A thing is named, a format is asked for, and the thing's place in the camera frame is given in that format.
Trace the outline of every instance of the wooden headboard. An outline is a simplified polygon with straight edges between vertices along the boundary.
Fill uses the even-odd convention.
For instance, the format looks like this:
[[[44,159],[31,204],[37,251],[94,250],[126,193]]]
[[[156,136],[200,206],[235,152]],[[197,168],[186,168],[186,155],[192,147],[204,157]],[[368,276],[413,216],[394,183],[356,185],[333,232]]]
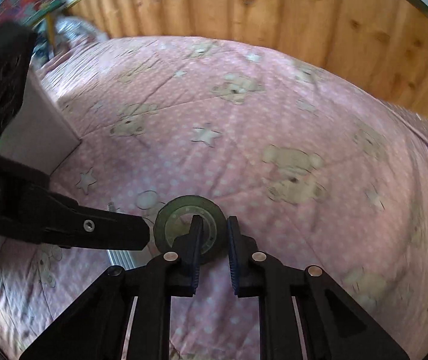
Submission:
[[[428,117],[428,7],[420,0],[77,0],[111,37],[198,35],[282,51]]]

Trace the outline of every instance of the pink bedsheet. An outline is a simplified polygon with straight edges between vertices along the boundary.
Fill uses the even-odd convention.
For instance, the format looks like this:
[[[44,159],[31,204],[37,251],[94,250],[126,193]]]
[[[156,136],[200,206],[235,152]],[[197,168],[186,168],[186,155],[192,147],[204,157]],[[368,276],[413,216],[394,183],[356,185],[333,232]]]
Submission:
[[[53,190],[150,219],[204,196],[285,265],[323,267],[412,360],[428,352],[428,142],[380,101],[279,52],[203,38],[85,45],[43,84],[83,140]],[[9,358],[108,264],[105,251],[8,240]],[[225,256],[203,266],[196,296],[172,300],[172,351],[258,359],[257,307],[234,296]]]

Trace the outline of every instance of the screw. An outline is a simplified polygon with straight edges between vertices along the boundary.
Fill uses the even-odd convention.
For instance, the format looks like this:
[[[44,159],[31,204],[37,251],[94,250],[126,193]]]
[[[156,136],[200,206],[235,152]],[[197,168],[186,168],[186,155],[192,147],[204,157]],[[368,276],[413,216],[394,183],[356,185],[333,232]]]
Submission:
[[[107,274],[109,276],[119,276],[122,272],[124,271],[124,268],[121,267],[120,265],[115,265],[115,266],[110,266],[107,269]]]
[[[94,229],[95,229],[94,222],[91,221],[90,219],[86,219],[84,221],[84,230],[89,232],[89,233],[92,233],[94,231]]]
[[[175,251],[168,251],[164,255],[165,261],[176,261],[179,258],[179,255]]]
[[[254,261],[257,262],[262,262],[262,261],[266,261],[267,256],[265,255],[265,253],[262,253],[261,251],[256,251],[253,255],[252,255],[252,259]]]
[[[309,273],[309,275],[317,278],[322,275],[322,268],[318,267],[317,265],[313,265],[310,266],[309,269],[307,269],[307,272]]]

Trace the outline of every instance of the pink blanket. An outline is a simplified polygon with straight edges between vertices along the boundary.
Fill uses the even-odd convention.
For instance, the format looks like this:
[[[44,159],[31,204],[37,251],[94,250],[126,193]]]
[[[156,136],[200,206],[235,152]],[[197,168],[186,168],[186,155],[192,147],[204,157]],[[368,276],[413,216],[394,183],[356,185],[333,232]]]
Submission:
[[[83,141],[53,190],[149,220],[206,197],[285,265],[323,267],[412,360],[427,354],[428,139],[383,103],[279,52],[203,38],[78,47],[43,84]],[[105,251],[8,240],[1,348],[16,359],[107,266]],[[193,299],[172,300],[171,343],[259,358],[258,305],[234,296],[225,256]]]

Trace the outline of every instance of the wood panel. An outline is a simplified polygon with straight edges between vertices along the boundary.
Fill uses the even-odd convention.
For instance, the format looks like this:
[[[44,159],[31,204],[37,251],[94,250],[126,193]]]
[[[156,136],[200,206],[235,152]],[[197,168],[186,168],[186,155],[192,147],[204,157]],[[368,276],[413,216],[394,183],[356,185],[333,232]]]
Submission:
[[[342,0],[326,68],[366,88],[391,40],[400,0]]]
[[[111,37],[197,35],[274,48],[428,117],[428,15],[409,1],[80,0],[69,10]]]
[[[232,0],[232,38],[277,47],[282,0]]]
[[[285,0],[278,50],[325,66],[341,0]]]

